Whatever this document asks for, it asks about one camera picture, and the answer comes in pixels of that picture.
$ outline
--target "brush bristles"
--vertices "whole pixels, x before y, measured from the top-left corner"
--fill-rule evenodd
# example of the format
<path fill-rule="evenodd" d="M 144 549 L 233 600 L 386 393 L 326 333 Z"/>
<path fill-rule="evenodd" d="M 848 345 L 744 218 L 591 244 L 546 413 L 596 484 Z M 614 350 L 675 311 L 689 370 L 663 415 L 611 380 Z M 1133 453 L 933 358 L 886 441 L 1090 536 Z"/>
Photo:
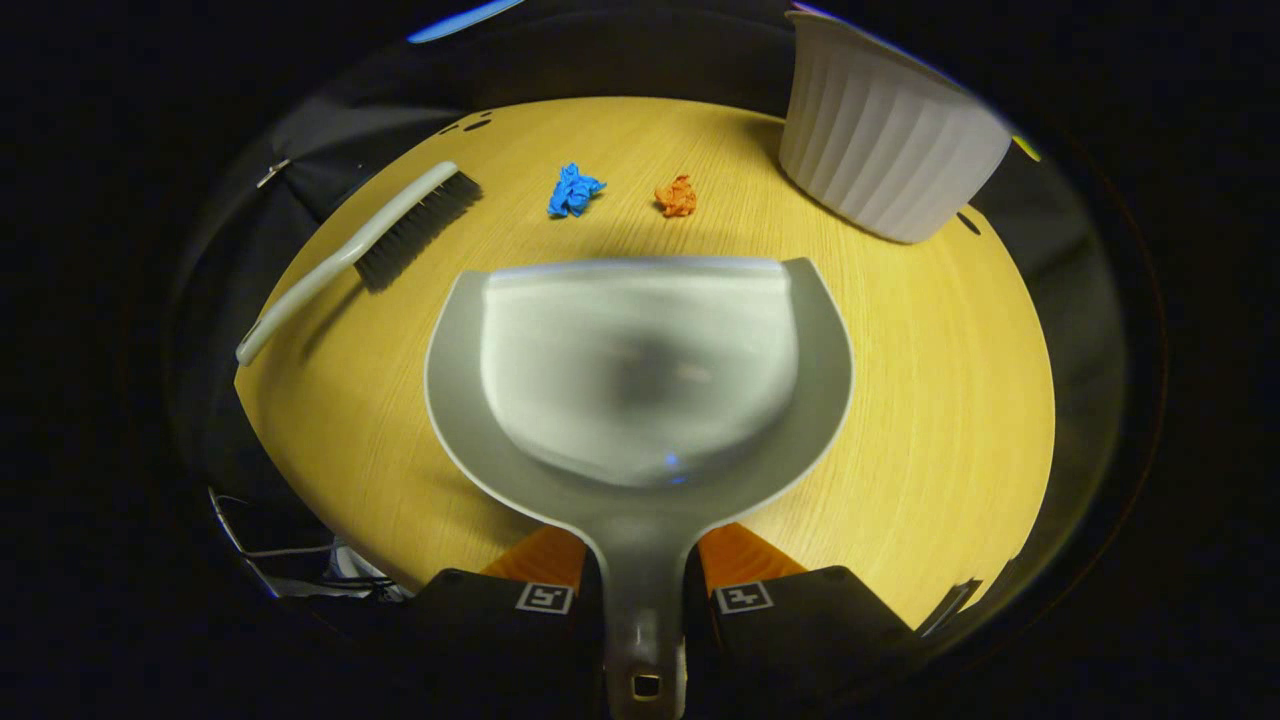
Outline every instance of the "brush bristles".
<path fill-rule="evenodd" d="M 370 292 L 379 292 L 392 284 L 404 268 L 440 234 L 449 223 L 458 219 L 480 197 L 480 183 L 461 170 L 440 183 L 404 213 L 369 252 L 356 260 L 356 272 Z"/>

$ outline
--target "gray dustpan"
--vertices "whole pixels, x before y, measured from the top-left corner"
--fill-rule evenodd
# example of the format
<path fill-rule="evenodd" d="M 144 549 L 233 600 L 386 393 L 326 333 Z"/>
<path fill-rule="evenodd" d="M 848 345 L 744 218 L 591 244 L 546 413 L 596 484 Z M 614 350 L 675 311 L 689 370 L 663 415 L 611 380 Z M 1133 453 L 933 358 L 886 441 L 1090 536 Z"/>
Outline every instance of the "gray dustpan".
<path fill-rule="evenodd" d="M 682 714 L 689 551 L 809 473 L 852 386 L 849 334 L 806 259 L 462 273 L 425 366 L 458 468 L 595 553 L 618 719 Z"/>

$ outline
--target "hand brush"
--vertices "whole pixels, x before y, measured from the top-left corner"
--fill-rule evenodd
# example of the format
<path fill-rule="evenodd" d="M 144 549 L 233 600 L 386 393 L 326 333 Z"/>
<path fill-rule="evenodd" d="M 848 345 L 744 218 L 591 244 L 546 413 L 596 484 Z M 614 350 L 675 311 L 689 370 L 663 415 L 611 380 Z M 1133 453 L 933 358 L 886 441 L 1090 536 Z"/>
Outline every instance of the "hand brush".
<path fill-rule="evenodd" d="M 477 197 L 480 186 L 453 163 L 424 173 L 262 313 L 236 348 L 236 360 L 252 363 L 285 320 L 352 265 L 370 292 L 385 290 Z"/>

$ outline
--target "blue crumpled paper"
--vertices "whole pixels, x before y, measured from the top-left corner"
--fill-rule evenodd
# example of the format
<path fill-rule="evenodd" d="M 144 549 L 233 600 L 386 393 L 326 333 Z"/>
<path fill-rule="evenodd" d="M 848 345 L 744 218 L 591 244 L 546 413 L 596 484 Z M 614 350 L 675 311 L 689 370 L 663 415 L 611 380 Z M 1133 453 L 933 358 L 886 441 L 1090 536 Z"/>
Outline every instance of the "blue crumpled paper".
<path fill-rule="evenodd" d="M 561 168 L 561 181 L 556 183 L 556 190 L 552 191 L 552 202 L 548 205 L 547 211 L 553 218 L 563 218 L 570 213 L 577 218 L 582 214 L 582 210 L 586 210 L 586 204 L 590 202 L 591 196 L 602 190 L 604 190 L 603 182 L 579 173 L 577 164 L 570 163 Z"/>

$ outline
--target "table top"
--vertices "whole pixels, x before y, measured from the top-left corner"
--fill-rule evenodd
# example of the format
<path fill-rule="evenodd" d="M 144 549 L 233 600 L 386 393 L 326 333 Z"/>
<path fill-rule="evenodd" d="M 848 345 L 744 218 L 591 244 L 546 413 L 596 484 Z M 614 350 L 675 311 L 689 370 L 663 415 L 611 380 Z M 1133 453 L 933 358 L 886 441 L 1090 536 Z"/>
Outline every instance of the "table top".
<path fill-rule="evenodd" d="M 390 288 L 344 273 L 287 323 L 236 388 L 293 489 L 411 589 L 479 570 L 539 523 L 488 497 L 431 429 L 422 363 L 463 270 L 607 256 L 810 258 L 852 338 L 852 407 L 828 456 L 742 524 L 806 568 L 845 565 L 905 623 L 947 591 L 982 592 L 1039 511 L 1053 386 L 1030 296 L 973 208 L 914 246 L 872 237 L 800 192 L 777 164 L 782 120 L 648 97 L 477 111 L 426 138 L 344 202 L 275 299 L 402 187 L 456 161 L 484 197 Z M 580 218 L 550 219 L 562 165 L 608 183 Z M 663 218 L 654 188 L 690 176 L 698 210 Z"/>

